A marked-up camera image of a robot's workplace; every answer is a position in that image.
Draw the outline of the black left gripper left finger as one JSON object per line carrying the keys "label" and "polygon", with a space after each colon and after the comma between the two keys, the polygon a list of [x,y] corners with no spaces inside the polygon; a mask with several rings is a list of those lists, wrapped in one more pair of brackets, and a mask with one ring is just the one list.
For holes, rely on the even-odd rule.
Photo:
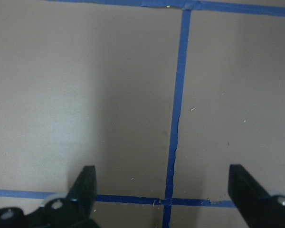
{"label": "black left gripper left finger", "polygon": [[68,192],[66,199],[72,220],[88,219],[96,200],[95,166],[84,166]]}

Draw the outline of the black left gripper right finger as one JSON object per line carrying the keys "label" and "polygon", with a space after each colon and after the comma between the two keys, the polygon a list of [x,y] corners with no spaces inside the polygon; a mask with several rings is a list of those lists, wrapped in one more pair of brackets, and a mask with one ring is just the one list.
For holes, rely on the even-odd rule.
{"label": "black left gripper right finger", "polygon": [[250,228],[272,228],[272,196],[240,164],[231,164],[228,194]]}

